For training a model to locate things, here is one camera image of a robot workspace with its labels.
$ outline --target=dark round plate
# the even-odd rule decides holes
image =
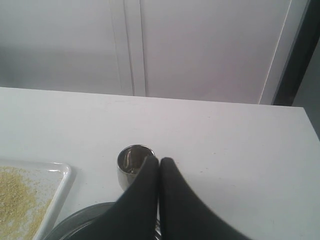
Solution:
[[[71,237],[82,228],[90,225],[97,217],[111,208],[113,204],[113,202],[98,203],[77,211],[60,222],[43,240],[65,240]],[[158,221],[154,239],[161,239]]]

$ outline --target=white tabletop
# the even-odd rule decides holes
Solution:
[[[76,170],[57,222],[122,194],[116,159],[132,144],[172,157],[252,239],[320,239],[320,142],[302,108],[0,88],[0,157]]]

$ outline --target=yellow powder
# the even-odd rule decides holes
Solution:
[[[26,185],[30,180],[24,179],[23,172],[15,167],[0,167],[1,240],[32,240],[50,203],[32,211],[37,207],[36,191]]]

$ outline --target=small metal cup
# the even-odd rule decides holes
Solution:
[[[133,183],[148,156],[155,156],[155,154],[144,145],[131,145],[120,152],[117,159],[117,175],[123,190]]]

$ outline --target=white tray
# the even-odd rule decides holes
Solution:
[[[27,185],[36,188],[37,203],[49,203],[33,240],[41,240],[54,227],[58,214],[74,182],[71,167],[64,163],[45,163],[0,159],[0,167],[25,170],[20,174],[29,179]]]

